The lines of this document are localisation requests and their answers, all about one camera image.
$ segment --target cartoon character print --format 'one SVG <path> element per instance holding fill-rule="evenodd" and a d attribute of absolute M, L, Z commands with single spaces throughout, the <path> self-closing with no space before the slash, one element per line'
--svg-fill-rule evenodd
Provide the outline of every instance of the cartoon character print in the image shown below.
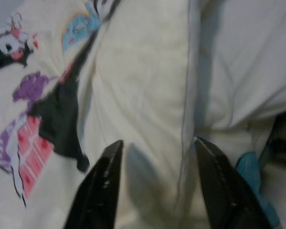
<path fill-rule="evenodd" d="M 39 135 L 54 144 L 58 155 L 74 158 L 77 168 L 86 172 L 89 159 L 82 152 L 78 134 L 78 99 L 80 71 L 93 46 L 96 33 L 93 33 L 75 59 L 67 67 L 54 90 L 36 102 L 29 112 L 31 116 L 41 117 Z"/>
<path fill-rule="evenodd" d="M 88 13 L 75 15 L 62 35 L 62 49 L 66 51 L 96 32 L 101 22 L 107 18 L 118 0 L 90 0 L 85 4 Z"/>
<path fill-rule="evenodd" d="M 24 203 L 53 150 L 52 144 L 38 135 L 41 119 L 27 113 L 54 78 L 36 72 L 22 79 L 12 97 L 14 102 L 28 100 L 27 109 L 0 134 L 0 168 L 13 176 L 16 192 Z"/>
<path fill-rule="evenodd" d="M 29 34 L 23 32 L 21 26 L 21 15 L 12 15 L 7 26 L 0 29 L 0 69 L 12 63 L 20 63 L 24 67 L 27 65 L 28 56 L 33 53 L 33 49 L 28 46 Z M 38 44 L 33 36 L 35 47 Z"/>

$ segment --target blue fabric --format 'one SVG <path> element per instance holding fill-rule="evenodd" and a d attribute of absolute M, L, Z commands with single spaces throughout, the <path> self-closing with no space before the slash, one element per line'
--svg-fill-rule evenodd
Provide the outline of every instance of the blue fabric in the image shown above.
<path fill-rule="evenodd" d="M 92 14 L 90 4 L 86 3 L 85 6 L 90 15 L 79 14 L 74 16 L 69 22 L 68 28 L 62 36 L 63 51 L 66 51 L 69 47 L 81 40 L 88 38 L 93 32 L 96 32 L 101 25 L 100 19 Z"/>
<path fill-rule="evenodd" d="M 276 214 L 276 210 L 271 205 L 271 203 L 260 193 L 262 180 L 260 166 L 255 153 L 247 153 L 243 155 L 237 163 L 236 170 L 252 189 L 271 226 L 277 226 L 279 224 L 279 218 Z"/>

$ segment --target pink pattern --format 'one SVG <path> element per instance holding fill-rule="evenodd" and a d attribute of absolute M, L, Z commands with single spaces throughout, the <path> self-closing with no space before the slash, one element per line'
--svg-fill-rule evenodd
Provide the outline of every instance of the pink pattern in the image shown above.
<path fill-rule="evenodd" d="M 19 167 L 19 173 L 23 182 L 24 197 L 27 199 L 29 198 L 36 181 L 26 165 Z"/>
<path fill-rule="evenodd" d="M 12 29 L 11 30 L 11 33 L 13 34 L 14 37 L 17 37 L 17 38 L 19 37 L 20 29 L 21 29 L 21 27 L 19 29 Z"/>
<path fill-rule="evenodd" d="M 39 136 L 41 118 L 27 117 L 26 124 L 18 130 L 19 173 L 23 181 L 24 198 L 27 199 L 47 162 L 53 145 Z"/>
<path fill-rule="evenodd" d="M 66 68 L 66 70 L 63 72 L 62 76 L 59 78 L 59 82 L 63 83 L 65 82 L 66 78 L 68 77 L 71 69 L 73 66 L 73 62 L 70 62 Z"/>

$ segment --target white pillowcase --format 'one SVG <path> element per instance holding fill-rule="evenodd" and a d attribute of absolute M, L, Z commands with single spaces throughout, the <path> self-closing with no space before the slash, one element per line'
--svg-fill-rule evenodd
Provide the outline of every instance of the white pillowcase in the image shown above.
<path fill-rule="evenodd" d="M 107 145 L 124 140 L 117 229 L 178 228 L 185 217 L 196 92 L 196 65 L 188 80 L 188 59 L 191 46 L 196 62 L 199 29 L 197 3 L 190 2 L 191 44 L 188 0 L 121 1 L 97 52 L 92 82 L 80 81 L 79 103 L 86 104 L 80 108 L 87 110 L 80 111 L 78 131 L 91 164 Z"/>
<path fill-rule="evenodd" d="M 286 0 L 213 7 L 202 22 L 195 134 L 235 164 L 261 153 L 273 117 L 286 110 Z"/>

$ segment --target black object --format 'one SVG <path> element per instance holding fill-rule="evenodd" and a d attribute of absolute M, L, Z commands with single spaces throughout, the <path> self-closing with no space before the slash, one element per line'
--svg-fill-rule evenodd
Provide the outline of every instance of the black object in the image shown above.
<path fill-rule="evenodd" d="M 271 229 L 251 188 L 214 144 L 198 138 L 201 187 L 212 229 Z"/>
<path fill-rule="evenodd" d="M 270 148 L 273 150 L 273 152 L 286 153 L 286 140 L 278 138 L 269 141 L 268 144 Z"/>
<path fill-rule="evenodd" d="M 29 115 L 41 116 L 39 135 L 54 144 L 54 152 L 75 158 L 77 168 L 86 172 L 89 160 L 82 153 L 76 125 L 78 121 L 78 77 L 88 53 L 93 46 L 97 32 L 93 33 L 79 54 L 75 57 L 69 71 L 55 89 L 44 99 L 34 104 Z"/>
<path fill-rule="evenodd" d="M 99 11 L 97 9 L 97 5 L 100 1 L 102 1 L 102 5 L 104 5 L 104 4 L 106 4 L 107 0 L 93 0 L 93 7 L 94 7 L 94 10 L 98 16 L 99 16 Z M 106 15 L 105 18 L 103 18 L 103 20 L 106 20 L 113 15 L 113 13 L 114 13 L 116 7 L 118 6 L 118 4 L 120 3 L 120 1 L 121 0 L 114 0 L 113 1 L 108 15 Z"/>
<path fill-rule="evenodd" d="M 105 148 L 80 185 L 64 229 L 113 229 L 120 185 L 123 141 Z"/>

